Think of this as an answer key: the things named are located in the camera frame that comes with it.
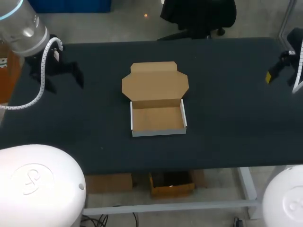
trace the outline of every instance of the office chair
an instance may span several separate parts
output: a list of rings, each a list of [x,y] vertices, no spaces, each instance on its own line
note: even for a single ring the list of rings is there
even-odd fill
[[[158,40],[210,38],[216,29],[221,36],[225,34],[223,27],[231,27],[236,17],[234,0],[165,0],[161,18],[185,31]]]

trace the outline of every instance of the floor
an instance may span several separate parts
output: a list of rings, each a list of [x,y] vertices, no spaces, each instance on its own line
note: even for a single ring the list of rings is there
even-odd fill
[[[226,29],[222,38],[276,37],[280,29],[288,0],[235,0],[237,20]],[[112,12],[106,14],[44,14],[41,19],[51,33],[59,36],[63,43],[98,43],[156,40],[178,32],[175,24],[159,17],[161,0],[113,0]],[[303,3],[299,2],[286,26],[290,31],[302,26]],[[0,122],[4,112],[0,111]],[[250,171],[257,190],[261,190],[269,177],[272,166],[252,167]],[[207,189],[199,189],[182,201],[233,200],[243,197],[234,169],[207,169]],[[89,195],[89,207],[113,205],[167,203],[150,198],[146,185],[132,192]],[[244,219],[245,227],[264,227],[263,220],[249,220],[246,209],[216,209],[140,213],[142,227],[231,227],[235,216]],[[108,227],[133,227],[131,214],[110,215]]]
[[[250,168],[257,192],[263,189],[273,169],[274,166]],[[134,174],[133,179],[135,182],[139,182],[139,184],[132,192],[90,194],[88,197],[88,207],[244,199],[237,171],[231,168],[206,169],[205,180],[208,188],[197,189],[193,195],[179,199],[154,200],[150,197],[148,176],[144,174]],[[245,227],[265,227],[262,219],[249,220],[246,208],[138,214],[139,224],[142,227],[232,227],[235,216],[244,220]],[[86,226],[93,227],[91,223],[87,223]],[[132,214],[109,215],[107,226],[134,227],[134,217]]]

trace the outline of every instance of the chair wheel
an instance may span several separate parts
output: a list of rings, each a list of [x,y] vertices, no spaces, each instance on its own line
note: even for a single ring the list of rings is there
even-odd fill
[[[217,31],[217,35],[222,36],[224,34],[225,34],[225,30],[223,28],[219,28],[218,31]]]

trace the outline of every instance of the metal pole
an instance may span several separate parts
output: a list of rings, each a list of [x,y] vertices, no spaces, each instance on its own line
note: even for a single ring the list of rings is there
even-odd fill
[[[288,50],[291,50],[292,47],[289,44],[289,42],[283,38],[283,33],[285,31],[286,24],[289,20],[289,17],[291,16],[291,14],[293,12],[293,9],[294,9],[296,3],[297,3],[297,0],[289,0],[289,4],[287,6],[285,16],[284,16],[284,19],[283,19],[283,22],[282,22],[282,25],[280,27],[279,34],[278,34],[278,41],[283,46],[283,48],[288,49]]]

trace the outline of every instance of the black table surface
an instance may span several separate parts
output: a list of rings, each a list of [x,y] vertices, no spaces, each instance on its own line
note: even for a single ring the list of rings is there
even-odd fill
[[[285,70],[270,86],[280,54],[270,38],[66,45],[64,59],[85,75],[52,78],[34,106],[6,111],[0,148],[45,144],[73,156],[85,174],[303,163],[303,91],[292,95]],[[132,138],[121,79],[134,62],[175,61],[188,75],[186,135]],[[39,85],[23,68],[10,105],[31,101]]]

